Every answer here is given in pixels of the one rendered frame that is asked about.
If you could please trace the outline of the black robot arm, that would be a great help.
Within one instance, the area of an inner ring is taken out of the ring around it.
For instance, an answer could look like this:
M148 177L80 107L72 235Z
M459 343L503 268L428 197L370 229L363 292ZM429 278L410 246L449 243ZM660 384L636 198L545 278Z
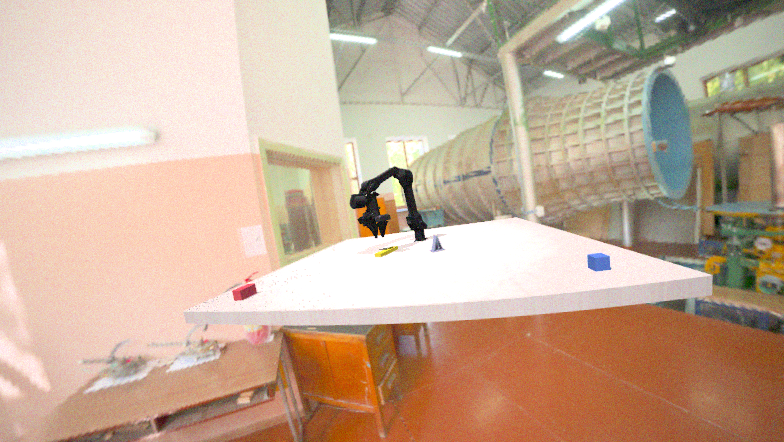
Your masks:
M359 193L351 194L351 198L349 202L351 208L358 209L358 208L364 208L365 206L369 207L373 205L378 205L376 196L379 196L379 194L375 190L380 186L382 182L384 182L391 176L398 179L399 184L403 187L407 208L409 212L408 217L406 217L406 220L410 229L414 230L414 234L415 234L414 242L426 240L427 238L425 238L424 230L427 229L427 224L423 221L421 215L417 211L414 193L412 189L413 173L409 169L392 166L386 171L384 171L383 173L376 176L375 178L362 182ZM363 216L357 219L360 225L362 223L365 223L366 221L370 221L369 219L375 219L372 211L370 211L370 209L368 211L369 212L367 211L364 212Z

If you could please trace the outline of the red rectangular block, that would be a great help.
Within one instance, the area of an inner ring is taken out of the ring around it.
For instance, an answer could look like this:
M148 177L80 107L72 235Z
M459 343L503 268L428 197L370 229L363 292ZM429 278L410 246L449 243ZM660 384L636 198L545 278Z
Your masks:
M251 295L256 294L256 286L255 283L247 284L245 286L241 286L234 291L232 291L234 301L245 300L249 298Z

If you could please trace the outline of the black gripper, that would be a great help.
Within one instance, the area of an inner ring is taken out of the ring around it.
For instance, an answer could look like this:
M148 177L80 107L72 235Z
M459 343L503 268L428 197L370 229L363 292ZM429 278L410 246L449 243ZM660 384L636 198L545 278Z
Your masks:
M384 237L385 236L385 231L386 231L386 226L387 226L387 223L388 223L387 220L391 219L390 215L389 214L380 215L379 209L381 209L381 208L378 207L378 205L369 206L369 207L367 207L366 211L369 212L368 211L369 209L370 209L370 211L372 211L375 219L369 219L370 221L366 221L365 223L362 223L363 227L366 226L366 228L369 228L371 230L372 234L374 235L375 239L378 238L378 228L379 228L381 236ZM376 222L378 222L378 223L376 223Z

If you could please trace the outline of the yellow bar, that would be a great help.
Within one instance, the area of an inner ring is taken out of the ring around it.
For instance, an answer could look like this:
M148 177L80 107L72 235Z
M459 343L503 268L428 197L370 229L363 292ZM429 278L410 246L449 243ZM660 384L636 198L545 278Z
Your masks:
M396 251L396 250L398 250L398 246L392 246L392 247L389 247L389 248L387 248L385 250L382 250L382 251L380 251L378 253L375 253L375 257L383 257L383 256L385 256L385 255L387 255L387 254L389 254L391 252Z

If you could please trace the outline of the small blue block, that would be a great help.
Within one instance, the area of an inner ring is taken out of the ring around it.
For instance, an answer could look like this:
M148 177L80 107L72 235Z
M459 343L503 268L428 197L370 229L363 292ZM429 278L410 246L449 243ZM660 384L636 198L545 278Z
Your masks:
M603 253L587 254L587 265L594 272L611 270L610 256Z

